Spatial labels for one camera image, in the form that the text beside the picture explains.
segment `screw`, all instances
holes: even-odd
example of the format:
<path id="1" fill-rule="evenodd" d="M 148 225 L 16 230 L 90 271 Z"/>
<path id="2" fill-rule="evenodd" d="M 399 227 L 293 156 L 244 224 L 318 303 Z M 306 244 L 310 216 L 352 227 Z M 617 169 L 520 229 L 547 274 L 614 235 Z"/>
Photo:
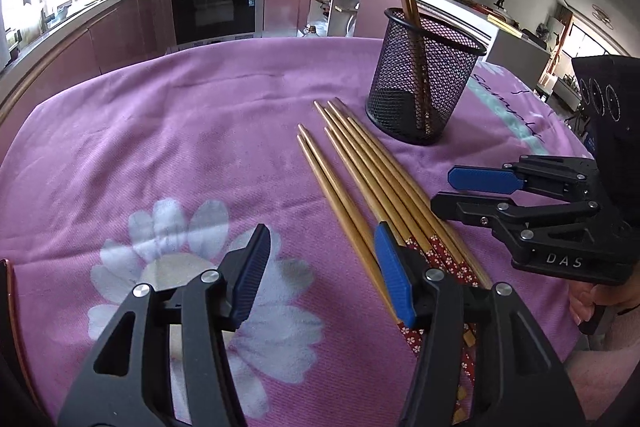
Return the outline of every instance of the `screw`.
<path id="1" fill-rule="evenodd" d="M 139 284 L 135 288 L 133 288 L 133 295 L 135 297 L 144 297 L 151 291 L 151 286 L 148 284 Z"/>
<path id="2" fill-rule="evenodd" d="M 498 282 L 497 285 L 495 285 L 495 292 L 498 295 L 502 295 L 503 297 L 506 297 L 511 295 L 511 293 L 513 292 L 513 288 L 509 286 L 506 282 Z"/>
<path id="3" fill-rule="evenodd" d="M 442 281 L 444 279 L 444 272 L 442 270 L 438 270 L 437 268 L 431 268 L 427 270 L 427 273 L 424 274 L 427 277 L 427 280 L 430 281 Z"/>
<path id="4" fill-rule="evenodd" d="M 217 270 L 207 270 L 200 276 L 202 282 L 215 282 L 220 279 L 220 272 Z"/>

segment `built-in oven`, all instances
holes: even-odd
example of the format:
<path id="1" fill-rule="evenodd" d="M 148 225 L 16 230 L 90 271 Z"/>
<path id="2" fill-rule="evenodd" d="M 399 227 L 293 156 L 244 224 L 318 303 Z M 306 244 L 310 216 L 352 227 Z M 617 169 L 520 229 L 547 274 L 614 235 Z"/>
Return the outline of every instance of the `built-in oven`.
<path id="1" fill-rule="evenodd" d="M 262 6 L 263 0 L 172 0 L 178 48 L 260 37 Z"/>

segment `purple tablecloth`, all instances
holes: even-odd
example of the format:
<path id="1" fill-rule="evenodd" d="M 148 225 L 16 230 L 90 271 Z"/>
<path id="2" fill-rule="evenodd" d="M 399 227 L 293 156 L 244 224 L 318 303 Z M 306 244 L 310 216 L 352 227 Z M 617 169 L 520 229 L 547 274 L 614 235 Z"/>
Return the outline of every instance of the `purple tablecloth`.
<path id="1" fill-rule="evenodd" d="M 184 283 L 266 223 L 273 244 L 265 279 L 249 320 L 226 339 L 250 424 L 396 423 L 414 354 L 296 142 L 303 123 L 353 189 L 312 101 L 339 96 L 368 124 L 363 106 L 380 45 L 215 44 L 114 71 L 33 111 L 0 168 L 0 251 L 15 263 L 28 362 L 54 417 L 136 282 Z M 518 79 L 487 64 L 476 66 L 436 145 L 402 144 L 370 128 L 429 195 L 448 188 L 455 163 L 586 155 Z M 515 286 L 564 359 L 578 337 L 564 282 L 513 270 L 489 231 L 457 228 L 492 279 Z M 178 377 L 179 347 L 178 338 Z"/>

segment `utensil holder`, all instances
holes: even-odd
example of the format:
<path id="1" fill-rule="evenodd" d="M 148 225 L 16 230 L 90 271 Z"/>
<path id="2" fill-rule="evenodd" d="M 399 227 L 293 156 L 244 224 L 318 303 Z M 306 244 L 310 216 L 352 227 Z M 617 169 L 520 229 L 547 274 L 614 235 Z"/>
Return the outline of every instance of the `utensil holder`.
<path id="1" fill-rule="evenodd" d="M 463 30 L 420 14 L 421 28 L 399 8 L 389 22 L 367 99 L 367 116 L 402 142 L 428 145 L 444 130 L 486 47 Z"/>

